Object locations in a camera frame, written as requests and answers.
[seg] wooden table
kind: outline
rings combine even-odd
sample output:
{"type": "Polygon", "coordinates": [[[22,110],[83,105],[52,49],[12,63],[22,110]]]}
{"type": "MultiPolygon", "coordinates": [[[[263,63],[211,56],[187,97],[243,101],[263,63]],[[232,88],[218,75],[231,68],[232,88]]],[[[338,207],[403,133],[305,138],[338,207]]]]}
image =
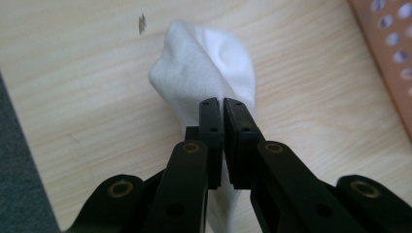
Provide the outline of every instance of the wooden table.
{"type": "MultiPolygon", "coordinates": [[[[368,176],[412,204],[411,142],[344,0],[2,1],[1,72],[61,229],[101,182],[147,179],[183,140],[148,81],[175,18],[245,44],[266,139],[323,181],[368,176]]],[[[236,232],[258,232],[248,199],[236,232]]]]}

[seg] dark gray floor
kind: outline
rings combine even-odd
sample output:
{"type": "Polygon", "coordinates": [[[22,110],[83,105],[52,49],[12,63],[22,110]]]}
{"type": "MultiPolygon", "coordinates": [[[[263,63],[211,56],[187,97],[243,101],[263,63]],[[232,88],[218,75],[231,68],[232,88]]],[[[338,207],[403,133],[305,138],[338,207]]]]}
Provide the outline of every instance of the dark gray floor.
{"type": "Polygon", "coordinates": [[[0,232],[58,232],[1,74],[0,232]]]}

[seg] cloth fold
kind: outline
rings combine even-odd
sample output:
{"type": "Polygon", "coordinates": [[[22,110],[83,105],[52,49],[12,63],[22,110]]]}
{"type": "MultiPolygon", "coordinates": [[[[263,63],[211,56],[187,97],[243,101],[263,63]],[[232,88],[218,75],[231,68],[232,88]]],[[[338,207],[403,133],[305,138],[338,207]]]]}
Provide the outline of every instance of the cloth fold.
{"type": "MultiPolygon", "coordinates": [[[[221,112],[228,97],[256,115],[253,63],[240,41],[225,31],[175,20],[149,80],[172,107],[183,133],[187,126],[198,125],[198,105],[212,97],[220,101],[221,112]]],[[[215,233],[232,231],[238,197],[223,160],[222,186],[208,193],[207,218],[215,233]]]]}

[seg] orange perforated object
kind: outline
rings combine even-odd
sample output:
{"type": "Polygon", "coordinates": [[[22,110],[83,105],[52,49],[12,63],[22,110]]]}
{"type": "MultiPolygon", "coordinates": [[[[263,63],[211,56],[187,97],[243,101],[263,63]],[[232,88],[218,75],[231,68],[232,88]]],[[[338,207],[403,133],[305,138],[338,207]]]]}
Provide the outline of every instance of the orange perforated object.
{"type": "Polygon", "coordinates": [[[412,1],[349,3],[412,140],[412,1]]]}

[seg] folded cloth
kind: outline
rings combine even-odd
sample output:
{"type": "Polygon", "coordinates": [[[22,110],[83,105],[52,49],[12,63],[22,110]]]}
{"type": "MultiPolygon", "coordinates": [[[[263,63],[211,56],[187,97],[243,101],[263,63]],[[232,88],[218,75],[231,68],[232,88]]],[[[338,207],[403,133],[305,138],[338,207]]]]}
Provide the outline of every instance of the folded cloth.
{"type": "MultiPolygon", "coordinates": [[[[174,110],[183,133],[198,125],[198,105],[208,98],[216,97],[221,111],[225,97],[237,99],[255,115],[252,61],[239,40],[221,30],[174,21],[149,80],[174,110]]],[[[222,186],[208,193],[207,218],[215,233],[232,231],[238,197],[224,161],[222,186]]]]}

